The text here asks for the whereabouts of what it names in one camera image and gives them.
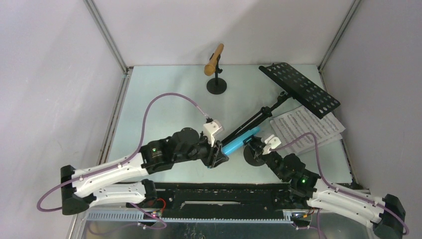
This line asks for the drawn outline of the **blue toy microphone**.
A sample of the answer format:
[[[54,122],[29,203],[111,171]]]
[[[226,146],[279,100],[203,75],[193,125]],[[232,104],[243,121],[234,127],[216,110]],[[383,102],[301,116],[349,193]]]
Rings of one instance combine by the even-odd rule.
[[[252,129],[246,131],[245,133],[241,134],[240,136],[237,136],[233,141],[231,141],[230,143],[228,143],[227,145],[222,147],[223,153],[229,157],[236,150],[238,150],[239,148],[244,146],[246,144],[246,141],[247,141],[248,138],[250,138],[251,136],[254,136],[259,131],[260,131],[260,127],[257,126],[257,127],[254,127]]]

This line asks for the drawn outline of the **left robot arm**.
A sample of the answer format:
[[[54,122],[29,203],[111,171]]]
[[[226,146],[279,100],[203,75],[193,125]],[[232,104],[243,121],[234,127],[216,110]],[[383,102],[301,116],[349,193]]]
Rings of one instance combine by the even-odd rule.
[[[210,144],[203,132],[186,127],[164,139],[142,146],[133,157],[91,168],[61,168],[61,181],[71,181],[61,187],[62,214],[74,215],[87,209],[114,203],[141,203],[152,207],[157,202],[153,181],[146,176],[170,170],[174,164],[200,160],[204,166],[215,168],[229,160],[222,143]]]

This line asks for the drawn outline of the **black music stand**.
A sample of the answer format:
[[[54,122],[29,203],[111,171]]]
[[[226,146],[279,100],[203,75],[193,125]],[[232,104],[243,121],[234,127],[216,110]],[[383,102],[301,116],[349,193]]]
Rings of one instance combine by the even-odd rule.
[[[286,62],[273,63],[270,66],[259,66],[259,70],[280,86],[282,92],[277,96],[277,101],[273,106],[262,107],[256,114],[224,138],[222,140],[223,146],[233,142],[248,130],[259,126],[264,120],[272,116],[273,110],[289,98],[301,103],[319,119],[322,119],[340,106],[339,100]]]

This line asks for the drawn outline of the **sheet music page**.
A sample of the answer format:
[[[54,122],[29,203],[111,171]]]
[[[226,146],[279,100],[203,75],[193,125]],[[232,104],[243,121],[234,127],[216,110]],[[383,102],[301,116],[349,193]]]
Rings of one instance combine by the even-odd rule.
[[[319,119],[304,106],[274,117],[270,120],[270,125],[285,143],[311,132],[316,136],[317,143],[323,145],[342,139],[341,133],[345,130],[332,113]]]
[[[298,140],[296,143],[294,143],[293,145],[286,148],[286,151],[288,153],[301,154],[301,153],[311,151],[315,148],[315,142],[317,142],[316,136],[311,132],[304,133],[296,139]],[[280,141],[281,141],[282,146],[288,144],[288,143],[285,143],[282,139],[280,139]]]

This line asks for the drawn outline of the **brown toy microphone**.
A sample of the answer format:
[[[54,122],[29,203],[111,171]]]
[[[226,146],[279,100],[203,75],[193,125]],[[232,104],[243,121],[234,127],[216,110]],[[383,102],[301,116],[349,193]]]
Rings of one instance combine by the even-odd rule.
[[[221,55],[224,49],[224,44],[220,43],[216,50],[214,51],[213,55],[211,56],[209,62],[204,67],[204,74],[206,76],[211,76],[216,72],[218,57]]]

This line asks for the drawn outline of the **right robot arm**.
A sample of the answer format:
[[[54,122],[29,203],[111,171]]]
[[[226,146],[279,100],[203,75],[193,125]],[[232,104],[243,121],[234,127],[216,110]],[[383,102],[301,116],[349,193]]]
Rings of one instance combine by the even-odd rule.
[[[281,182],[288,183],[287,203],[349,218],[370,228],[380,239],[401,239],[408,233],[406,211],[398,197],[375,197],[329,182],[307,170],[295,154],[282,157],[275,150],[279,145],[274,136],[265,141],[252,136],[246,140],[245,159],[253,166],[268,166]]]

